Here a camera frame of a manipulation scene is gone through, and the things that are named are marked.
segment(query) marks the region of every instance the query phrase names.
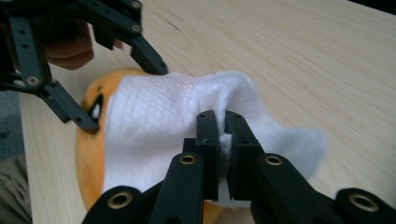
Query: orange plush toy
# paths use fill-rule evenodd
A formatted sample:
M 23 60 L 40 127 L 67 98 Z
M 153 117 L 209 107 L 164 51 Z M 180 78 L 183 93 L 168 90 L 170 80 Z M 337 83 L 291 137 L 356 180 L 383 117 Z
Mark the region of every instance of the orange plush toy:
M 107 108 L 111 95 L 125 76 L 151 76 L 139 69 L 124 68 L 96 79 L 86 90 L 81 107 L 89 111 L 99 96 L 103 95 L 102 108 Z M 106 110 L 102 109 L 97 120 L 99 131 L 86 133 L 78 129 L 76 165 L 78 184 L 87 211 L 103 193 L 105 178 L 105 127 Z M 214 223 L 223 208 L 211 203 L 204 204 L 204 223 Z
M 288 158 L 305 177 L 315 172 L 325 149 L 321 132 L 283 128 L 272 120 L 254 82 L 237 71 L 190 77 L 120 69 L 94 81 L 82 107 L 99 125 L 96 133 L 78 130 L 78 183 L 87 210 L 109 189 L 129 186 L 144 192 L 163 181 L 183 140 L 196 137 L 196 116 L 207 110 L 216 113 L 221 151 L 219 201 L 204 204 L 204 223 L 214 223 L 223 207 L 248 206 L 228 195 L 232 136 L 224 132 L 227 110 L 243 115 L 265 151 Z

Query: yellow stuffed object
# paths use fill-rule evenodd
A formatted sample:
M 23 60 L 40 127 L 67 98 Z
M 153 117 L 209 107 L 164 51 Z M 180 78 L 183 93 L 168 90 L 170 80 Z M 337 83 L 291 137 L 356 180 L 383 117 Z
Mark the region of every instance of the yellow stuffed object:
M 110 72 L 96 79 L 87 89 L 81 103 L 85 111 L 92 108 L 99 95 L 103 95 L 101 115 L 98 119 L 99 131 L 86 133 L 78 129 L 76 143 L 76 165 L 79 190 L 87 211 L 101 196 L 105 179 L 105 125 L 106 108 L 111 95 L 116 91 L 125 76 L 147 75 L 145 72 L 125 68 Z M 204 204 L 204 223 L 214 223 L 223 208 L 211 203 Z

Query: wooden table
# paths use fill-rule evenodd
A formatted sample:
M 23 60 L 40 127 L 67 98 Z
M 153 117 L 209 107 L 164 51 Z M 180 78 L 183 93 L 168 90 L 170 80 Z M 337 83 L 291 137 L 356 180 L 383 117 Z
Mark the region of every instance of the wooden table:
M 246 72 L 275 119 L 326 133 L 316 190 L 334 197 L 357 187 L 396 207 L 395 16 L 344 0 L 143 3 L 144 36 L 170 71 Z M 79 102 L 90 82 L 123 66 L 135 66 L 128 52 L 95 46 L 83 68 L 51 69 Z M 34 223 L 80 223 L 75 124 L 24 94 L 21 116 Z M 219 223 L 252 222 L 248 210 L 233 210 Z

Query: textured white fabric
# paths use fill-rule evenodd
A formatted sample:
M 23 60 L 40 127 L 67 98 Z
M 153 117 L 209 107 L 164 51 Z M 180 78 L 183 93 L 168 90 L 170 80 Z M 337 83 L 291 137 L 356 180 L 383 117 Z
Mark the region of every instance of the textured white fabric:
M 288 158 L 305 177 L 315 172 L 325 151 L 321 132 L 275 122 L 253 81 L 241 72 L 128 76 L 107 108 L 103 192 L 119 185 L 145 191 L 162 181 L 172 158 L 181 153 L 183 139 L 195 137 L 196 116 L 206 110 L 216 112 L 224 174 L 231 157 L 231 136 L 224 133 L 226 110 L 244 116 L 264 150 Z M 226 205 L 224 187 L 222 183 L 219 202 Z

